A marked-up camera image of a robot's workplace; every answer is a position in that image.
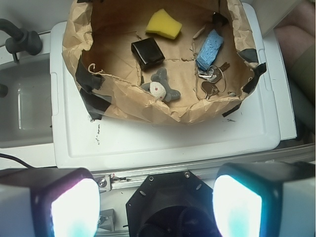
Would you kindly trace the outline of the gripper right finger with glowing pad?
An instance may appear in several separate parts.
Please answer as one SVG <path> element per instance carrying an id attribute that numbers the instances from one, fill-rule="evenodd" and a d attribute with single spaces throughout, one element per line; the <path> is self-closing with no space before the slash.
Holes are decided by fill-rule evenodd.
<path id="1" fill-rule="evenodd" d="M 314 237 L 316 166 L 226 163 L 218 170 L 212 203 L 224 237 Z"/>

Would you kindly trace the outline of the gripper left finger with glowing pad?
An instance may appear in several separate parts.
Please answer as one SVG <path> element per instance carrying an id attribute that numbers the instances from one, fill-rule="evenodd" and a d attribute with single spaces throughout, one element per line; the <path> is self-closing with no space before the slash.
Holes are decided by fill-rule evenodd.
<path id="1" fill-rule="evenodd" d="M 99 188 L 85 168 L 0 172 L 2 237 L 93 237 L 99 212 Z"/>

